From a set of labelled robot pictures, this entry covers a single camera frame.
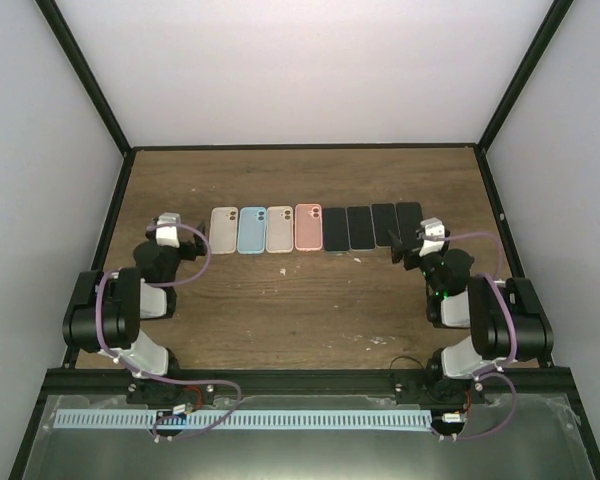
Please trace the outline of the green phone from beige case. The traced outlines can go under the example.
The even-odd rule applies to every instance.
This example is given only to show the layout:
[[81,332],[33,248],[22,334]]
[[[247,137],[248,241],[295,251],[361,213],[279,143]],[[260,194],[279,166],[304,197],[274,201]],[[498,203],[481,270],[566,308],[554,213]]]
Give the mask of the green phone from beige case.
[[370,251],[375,248],[371,209],[369,206],[346,208],[349,241],[352,250]]

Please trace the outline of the blue cased phone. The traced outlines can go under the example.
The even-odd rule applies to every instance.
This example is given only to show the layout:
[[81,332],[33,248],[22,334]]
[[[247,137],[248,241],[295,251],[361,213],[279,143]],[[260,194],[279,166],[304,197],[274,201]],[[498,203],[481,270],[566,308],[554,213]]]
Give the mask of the blue cased phone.
[[266,208],[243,207],[239,211],[237,252],[239,254],[262,254],[266,247]]

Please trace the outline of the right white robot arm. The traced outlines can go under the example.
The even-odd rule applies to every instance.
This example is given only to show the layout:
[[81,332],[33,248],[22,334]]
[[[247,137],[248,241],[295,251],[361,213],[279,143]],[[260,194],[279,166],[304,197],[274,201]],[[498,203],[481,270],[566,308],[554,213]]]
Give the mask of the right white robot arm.
[[453,241],[486,237],[504,248],[489,232],[453,235],[438,221],[422,224],[411,244],[388,232],[391,259],[417,269],[426,287],[426,316],[440,329],[466,330],[455,345],[434,352],[423,366],[424,389],[438,403],[452,399],[460,386],[491,373],[502,373],[520,362],[547,361],[554,333],[532,282],[524,277],[502,278],[498,272],[471,272],[475,259],[451,248]]

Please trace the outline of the silver phone from blue case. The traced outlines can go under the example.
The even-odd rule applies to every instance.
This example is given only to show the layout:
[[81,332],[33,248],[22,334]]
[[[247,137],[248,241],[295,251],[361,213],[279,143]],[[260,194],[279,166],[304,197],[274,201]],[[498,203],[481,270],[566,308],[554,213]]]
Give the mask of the silver phone from blue case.
[[390,247],[392,236],[399,236],[396,207],[392,203],[371,205],[371,214],[377,247]]

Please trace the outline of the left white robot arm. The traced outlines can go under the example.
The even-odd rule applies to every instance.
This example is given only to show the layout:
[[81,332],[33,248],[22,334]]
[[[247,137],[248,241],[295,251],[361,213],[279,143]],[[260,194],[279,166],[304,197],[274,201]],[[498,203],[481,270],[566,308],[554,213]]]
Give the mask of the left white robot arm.
[[79,274],[63,320],[66,345],[105,356],[149,381],[150,393],[161,403],[176,402],[184,392],[179,362],[168,348],[141,328],[144,320],[171,318],[176,310],[175,288],[201,276],[178,280],[183,261],[203,257],[210,263],[205,224],[183,224],[175,213],[153,219],[146,240],[133,250],[134,264],[110,273]]

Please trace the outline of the black screen phone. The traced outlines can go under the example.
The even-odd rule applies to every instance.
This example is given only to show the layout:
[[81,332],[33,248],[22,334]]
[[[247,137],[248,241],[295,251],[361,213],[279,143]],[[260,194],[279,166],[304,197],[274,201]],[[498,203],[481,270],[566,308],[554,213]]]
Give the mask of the black screen phone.
[[344,208],[325,208],[323,219],[323,247],[326,252],[344,253],[350,250],[348,222]]

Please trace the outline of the pink phone case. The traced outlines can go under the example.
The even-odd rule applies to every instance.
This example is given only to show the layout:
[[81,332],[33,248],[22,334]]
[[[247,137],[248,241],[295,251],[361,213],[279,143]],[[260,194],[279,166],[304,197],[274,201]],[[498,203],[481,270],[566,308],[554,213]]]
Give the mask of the pink phone case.
[[295,248],[302,252],[323,248],[322,208],[319,204],[295,206]]

